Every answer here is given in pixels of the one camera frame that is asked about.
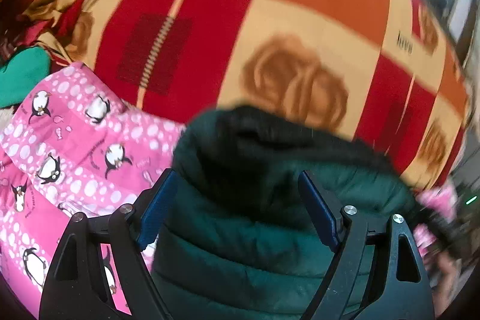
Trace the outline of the person's right hand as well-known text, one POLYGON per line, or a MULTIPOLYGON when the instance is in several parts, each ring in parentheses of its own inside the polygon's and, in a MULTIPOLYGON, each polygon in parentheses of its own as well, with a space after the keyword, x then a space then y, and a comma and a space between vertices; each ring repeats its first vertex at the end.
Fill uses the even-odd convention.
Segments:
POLYGON ((438 318, 450 303, 460 277, 461 265, 450 252, 430 252, 425 255, 425 268, 429 275, 436 277, 436 285, 431 288, 434 314, 438 318))

